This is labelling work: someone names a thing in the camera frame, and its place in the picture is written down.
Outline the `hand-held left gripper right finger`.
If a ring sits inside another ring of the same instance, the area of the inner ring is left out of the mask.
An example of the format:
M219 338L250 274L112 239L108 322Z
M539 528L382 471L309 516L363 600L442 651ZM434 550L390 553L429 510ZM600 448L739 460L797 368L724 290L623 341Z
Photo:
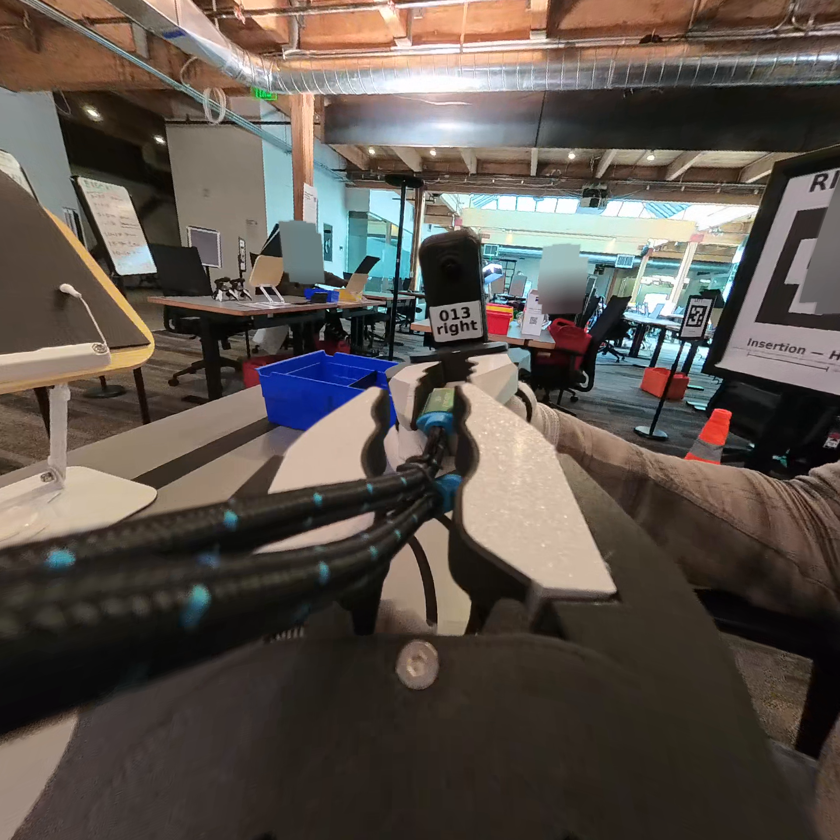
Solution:
M547 601L611 600L616 584L554 446L476 385L457 386L455 406L454 525L466 546L520 587L533 616Z

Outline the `black monitor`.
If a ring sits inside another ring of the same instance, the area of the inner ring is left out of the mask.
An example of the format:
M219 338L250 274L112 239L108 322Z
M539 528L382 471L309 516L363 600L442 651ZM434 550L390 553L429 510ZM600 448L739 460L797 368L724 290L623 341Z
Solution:
M211 281L195 246L149 244L157 285L166 297L208 297Z

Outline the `white tablet stand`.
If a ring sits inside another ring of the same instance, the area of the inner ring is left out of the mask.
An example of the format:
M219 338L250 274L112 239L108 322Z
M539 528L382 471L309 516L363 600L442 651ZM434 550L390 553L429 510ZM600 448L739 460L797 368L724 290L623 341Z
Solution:
M73 234L68 226L46 211L65 229L66 235ZM89 266L97 263L81 242L77 249ZM2 487L3 548L113 525L148 508L158 496L156 489L137 481L68 464L70 383L89 376L137 369L154 350L151 331L124 295L109 278L106 277L102 284L141 328L149 339L148 345L111 350L105 339L100 339L33 352L1 351L2 394L45 389L49 409L46 466L31 477Z

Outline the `whiteboard with green writing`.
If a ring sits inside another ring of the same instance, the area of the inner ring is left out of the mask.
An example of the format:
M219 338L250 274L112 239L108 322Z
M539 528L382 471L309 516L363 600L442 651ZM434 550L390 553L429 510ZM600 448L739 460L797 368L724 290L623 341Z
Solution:
M30 184L22 165L18 162L17 158L15 158L13 154L6 152L5 150L1 150L0 166L2 173L4 173L12 181L14 181L23 189L25 189L27 194L31 195L35 200L37 200L35 191L32 185Z

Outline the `black-framed printed sign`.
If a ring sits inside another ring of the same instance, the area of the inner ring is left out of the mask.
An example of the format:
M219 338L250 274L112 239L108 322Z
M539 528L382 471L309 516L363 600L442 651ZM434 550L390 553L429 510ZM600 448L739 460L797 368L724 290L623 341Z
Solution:
M777 163L705 371L839 394L839 147Z

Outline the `black office chair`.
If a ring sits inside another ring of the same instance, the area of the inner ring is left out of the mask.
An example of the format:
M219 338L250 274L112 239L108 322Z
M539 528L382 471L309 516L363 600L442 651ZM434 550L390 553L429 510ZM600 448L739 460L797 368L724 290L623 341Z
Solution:
M695 594L718 630L811 660L795 747L818 758L839 712L838 621L788 616L722 591L696 589Z
M564 393L570 393L574 402L577 399L577 392L588 392L592 389L596 355L607 339L607 335L623 319L630 300L630 297L611 298L592 328L587 329L592 336L591 346L578 371L548 364L549 351L536 350L532 353L529 384L541 402L547 403L550 394L554 391L559 392L559 400Z

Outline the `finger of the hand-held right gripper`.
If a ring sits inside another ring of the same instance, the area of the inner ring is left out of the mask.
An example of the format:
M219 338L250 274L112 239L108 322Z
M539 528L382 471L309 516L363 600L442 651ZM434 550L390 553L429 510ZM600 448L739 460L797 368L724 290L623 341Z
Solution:
M518 367L509 358L469 358L469 383L507 405L519 388Z
M437 388L437 362L396 364L387 371L387 385L395 409L396 430L416 431L416 420Z

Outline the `wooden column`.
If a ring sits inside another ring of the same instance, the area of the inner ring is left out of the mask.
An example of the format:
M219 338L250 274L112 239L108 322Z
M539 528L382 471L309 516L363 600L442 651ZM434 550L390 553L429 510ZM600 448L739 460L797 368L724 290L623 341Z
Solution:
M290 156L293 218L303 221L305 186L314 186L314 96L302 93L290 100Z

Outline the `orange traffic cone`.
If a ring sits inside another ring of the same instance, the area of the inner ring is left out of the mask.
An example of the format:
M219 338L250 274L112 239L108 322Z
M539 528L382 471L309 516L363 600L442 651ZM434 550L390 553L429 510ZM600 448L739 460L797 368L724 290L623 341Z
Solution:
M728 440L731 419L732 413L729 410L714 409L685 460L719 465Z

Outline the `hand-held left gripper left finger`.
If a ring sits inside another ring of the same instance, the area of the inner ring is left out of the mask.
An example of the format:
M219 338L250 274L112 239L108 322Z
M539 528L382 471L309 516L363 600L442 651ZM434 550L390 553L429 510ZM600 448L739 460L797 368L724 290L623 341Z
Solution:
M287 450L269 494L370 479L386 472L391 398L373 386L305 431Z

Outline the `person's right forearm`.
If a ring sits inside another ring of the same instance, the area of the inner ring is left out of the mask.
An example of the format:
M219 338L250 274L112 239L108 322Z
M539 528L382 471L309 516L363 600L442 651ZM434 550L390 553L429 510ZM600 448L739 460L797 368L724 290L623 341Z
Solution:
M557 413L572 457L695 586L838 622L839 466L789 480L661 455Z

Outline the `small tag sign stand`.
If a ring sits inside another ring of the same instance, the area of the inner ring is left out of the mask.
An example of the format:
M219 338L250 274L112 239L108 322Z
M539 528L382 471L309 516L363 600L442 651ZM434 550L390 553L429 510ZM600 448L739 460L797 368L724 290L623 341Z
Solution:
M666 403L669 401L669 392L677 372L686 366L686 362L680 364L680 357L684 348L688 345L689 352L686 356L688 369L697 353L698 345L706 338L708 324L711 320L713 300L709 297L690 296L681 319L677 339L679 348L676 357L671 365L668 377L665 380L653 418L647 426L639 425L634 428L636 436L645 440L665 441L668 439L666 431L658 428L658 421L661 417Z

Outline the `grey framed sign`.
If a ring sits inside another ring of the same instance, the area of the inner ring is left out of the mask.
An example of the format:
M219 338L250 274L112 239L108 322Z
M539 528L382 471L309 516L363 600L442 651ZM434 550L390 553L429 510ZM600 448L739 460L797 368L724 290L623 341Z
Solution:
M195 248L204 268L223 268L222 235L216 229L187 225L187 246Z

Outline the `orange fabric bin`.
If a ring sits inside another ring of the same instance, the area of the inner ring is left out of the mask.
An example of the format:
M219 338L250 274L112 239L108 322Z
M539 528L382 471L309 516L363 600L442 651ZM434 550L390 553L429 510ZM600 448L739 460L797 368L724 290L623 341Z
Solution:
M647 367L644 369L643 379L639 385L640 390L661 398L665 393L665 386L668 386L666 400L677 402L684 399L690 377L687 374L676 372L671 376L671 370L664 367Z

